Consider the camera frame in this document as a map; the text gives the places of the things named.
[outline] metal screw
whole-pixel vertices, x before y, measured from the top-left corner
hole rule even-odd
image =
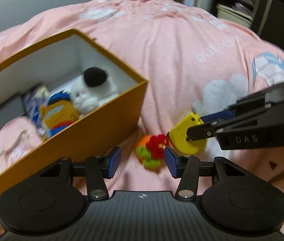
[[[106,195],[106,192],[102,189],[94,189],[90,192],[90,195],[94,198],[102,198]]]
[[[189,189],[183,189],[183,190],[180,190],[178,192],[178,195],[182,198],[190,198],[194,195],[193,191],[192,190],[189,190]]]

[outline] white plush toy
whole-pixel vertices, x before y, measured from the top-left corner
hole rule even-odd
[[[83,115],[102,106],[119,95],[117,86],[107,73],[97,67],[91,67],[78,77],[71,89],[71,101],[74,108]]]

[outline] blue gripper pad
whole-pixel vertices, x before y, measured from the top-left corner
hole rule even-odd
[[[171,147],[164,149],[164,161],[173,178],[181,178],[184,167],[179,156]]]
[[[114,147],[111,152],[105,157],[107,169],[107,178],[111,179],[114,177],[115,172],[121,162],[121,148]]]
[[[228,119],[235,118],[235,113],[230,110],[224,110],[217,113],[213,113],[207,116],[201,117],[201,120],[204,123],[212,122],[212,121],[226,121]]]

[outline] pink bedsheet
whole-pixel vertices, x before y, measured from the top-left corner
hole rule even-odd
[[[200,115],[210,114],[284,81],[279,48],[240,25],[172,0],[94,0],[48,10],[0,33],[0,62],[69,28],[96,38],[150,81],[140,127],[121,144],[121,164],[115,177],[106,180],[110,194],[175,192],[179,180],[166,167],[147,171],[136,159],[133,147],[143,132],[166,134],[191,107]],[[213,138],[199,157],[215,156],[231,159],[284,192],[284,148],[221,151]],[[86,192],[84,182],[76,186]],[[210,179],[201,178],[198,194],[209,186]]]

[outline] logo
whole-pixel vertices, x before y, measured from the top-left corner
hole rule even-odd
[[[142,194],[139,194],[138,197],[141,198],[141,199],[145,199],[145,198],[147,198],[147,195],[142,193]]]
[[[239,143],[250,143],[251,141],[253,142],[257,142],[258,141],[258,138],[257,138],[257,135],[253,134],[252,135],[252,139],[250,137],[248,137],[247,135],[244,136],[244,138],[241,138],[239,136],[236,136],[235,137],[235,140],[236,142],[239,144]]]

